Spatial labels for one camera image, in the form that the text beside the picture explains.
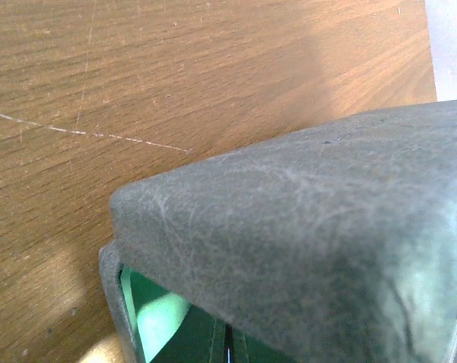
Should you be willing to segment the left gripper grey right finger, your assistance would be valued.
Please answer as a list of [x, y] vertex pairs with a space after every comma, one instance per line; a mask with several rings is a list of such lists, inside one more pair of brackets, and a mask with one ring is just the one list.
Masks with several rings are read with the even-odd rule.
[[233, 327], [228, 328], [228, 362], [250, 362], [247, 336], [245, 333], [236, 330]]

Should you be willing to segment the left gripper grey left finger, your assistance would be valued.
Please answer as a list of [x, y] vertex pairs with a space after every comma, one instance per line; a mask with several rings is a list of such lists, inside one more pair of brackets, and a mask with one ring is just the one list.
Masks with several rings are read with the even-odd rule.
[[225, 354], [225, 323], [213, 319], [213, 328], [210, 338], [209, 363], [223, 363]]

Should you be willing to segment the green glasses case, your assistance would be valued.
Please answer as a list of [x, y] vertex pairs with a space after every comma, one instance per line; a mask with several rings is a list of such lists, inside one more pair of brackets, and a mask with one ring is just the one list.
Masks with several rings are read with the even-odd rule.
[[127, 362], [457, 362], [457, 101], [374, 110], [119, 188]]

